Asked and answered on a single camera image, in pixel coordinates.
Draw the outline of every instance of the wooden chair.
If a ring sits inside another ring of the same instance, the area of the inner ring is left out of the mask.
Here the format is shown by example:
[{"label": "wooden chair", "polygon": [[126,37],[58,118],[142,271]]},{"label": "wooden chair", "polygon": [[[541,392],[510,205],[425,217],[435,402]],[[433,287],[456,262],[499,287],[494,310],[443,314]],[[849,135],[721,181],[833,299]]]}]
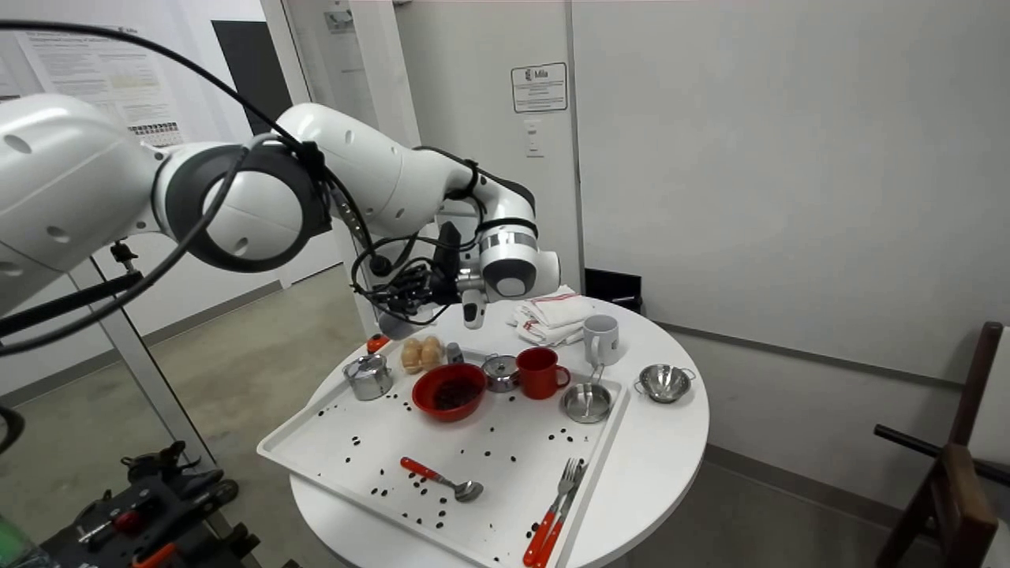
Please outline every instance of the wooden chair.
[{"label": "wooden chair", "polygon": [[923,480],[918,493],[913,496],[913,504],[904,513],[900,524],[883,542],[877,568],[900,566],[900,560],[918,534],[933,534],[941,540],[944,568],[980,568],[985,563],[985,554],[999,534],[999,513],[988,493],[982,491],[980,478],[1010,487],[1010,470],[988,462],[977,462],[968,442],[1002,338],[1005,327],[985,321],[956,408],[956,420],[944,450],[887,425],[875,430],[880,440],[900,442],[913,452],[936,459],[933,473]]}]

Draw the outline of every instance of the floor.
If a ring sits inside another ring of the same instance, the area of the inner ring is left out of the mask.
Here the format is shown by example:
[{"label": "floor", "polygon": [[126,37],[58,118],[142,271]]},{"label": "floor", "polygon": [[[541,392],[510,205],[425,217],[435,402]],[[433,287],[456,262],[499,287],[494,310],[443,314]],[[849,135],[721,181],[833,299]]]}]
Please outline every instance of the floor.
[{"label": "floor", "polygon": [[[290,416],[333,365],[363,342],[340,271],[256,296],[154,342],[154,357],[244,483],[228,517],[262,538],[260,566],[298,560],[340,568],[301,520],[289,478],[256,459],[256,442]],[[123,487],[117,459],[166,445],[166,434],[120,364],[90,369],[18,403],[30,434],[0,459],[0,516],[33,538],[66,524],[101,491]],[[632,568],[865,568],[887,531],[707,462],[684,504],[623,566]],[[927,568],[933,551],[908,566]]]}]

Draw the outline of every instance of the white table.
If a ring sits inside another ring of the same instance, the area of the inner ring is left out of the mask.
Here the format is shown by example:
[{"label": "white table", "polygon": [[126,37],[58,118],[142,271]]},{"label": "white table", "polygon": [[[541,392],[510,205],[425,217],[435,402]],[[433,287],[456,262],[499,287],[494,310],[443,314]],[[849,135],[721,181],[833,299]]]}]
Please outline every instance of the white table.
[{"label": "white table", "polygon": [[[653,403],[640,392],[632,392],[630,410],[575,538],[575,551],[569,556],[571,566],[608,566],[646,540],[692,491],[712,430],[707,390],[682,343],[659,327],[614,303],[595,299],[595,314],[616,315],[623,327],[626,357],[607,365],[603,375],[608,383],[636,390],[639,372],[651,364],[692,369],[697,383],[673,408]],[[425,334],[459,342],[464,352],[476,355],[520,355],[526,343],[510,328],[510,320],[516,315],[518,303],[490,303],[484,328],[470,333],[456,306]],[[592,372],[580,343],[558,347],[558,360],[569,369]],[[314,402],[344,383],[344,364],[316,390]],[[290,493],[314,534],[355,566],[470,566],[462,556],[453,556],[435,542],[420,540],[301,478],[290,478]]]}]

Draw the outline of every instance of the white tray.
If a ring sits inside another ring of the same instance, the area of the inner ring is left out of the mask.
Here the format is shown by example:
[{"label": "white tray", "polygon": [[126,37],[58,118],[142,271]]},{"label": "white tray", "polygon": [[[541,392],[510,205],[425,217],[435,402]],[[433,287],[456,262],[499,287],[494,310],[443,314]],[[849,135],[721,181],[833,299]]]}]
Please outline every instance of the white tray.
[{"label": "white tray", "polygon": [[[385,399],[357,402],[340,383],[264,437],[256,452],[476,566],[520,566],[531,526],[557,500],[565,462],[585,459],[589,478],[550,563],[565,566],[614,434],[626,416],[630,392],[603,383],[616,408],[600,425],[563,416],[563,394],[531,402],[520,392],[488,392],[468,420],[433,422],[413,410],[418,375],[409,375],[399,360],[401,347],[396,343],[385,352],[385,364],[399,383]],[[453,491],[411,480],[401,466],[403,454],[449,480],[484,483],[484,496],[459,504]]]}]

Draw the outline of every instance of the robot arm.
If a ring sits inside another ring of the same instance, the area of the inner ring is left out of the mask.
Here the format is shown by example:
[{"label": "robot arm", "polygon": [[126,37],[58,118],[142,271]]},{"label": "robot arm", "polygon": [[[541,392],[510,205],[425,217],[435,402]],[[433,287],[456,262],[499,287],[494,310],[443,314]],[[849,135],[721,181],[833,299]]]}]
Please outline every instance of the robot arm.
[{"label": "robot arm", "polygon": [[[363,222],[344,217],[352,235],[418,235],[446,199],[476,199],[484,222],[470,280],[476,275],[499,296],[557,287],[558,262],[536,249],[535,195],[518,185],[443,152],[411,152],[320,105],[298,105],[279,124],[314,142],[349,187]],[[0,142],[0,315],[126,238],[146,208],[169,238],[191,235],[244,152],[182,145],[158,161],[110,118],[65,96],[0,105]],[[260,145],[191,253],[232,271],[274,269],[329,232],[333,205],[301,154]]]}]

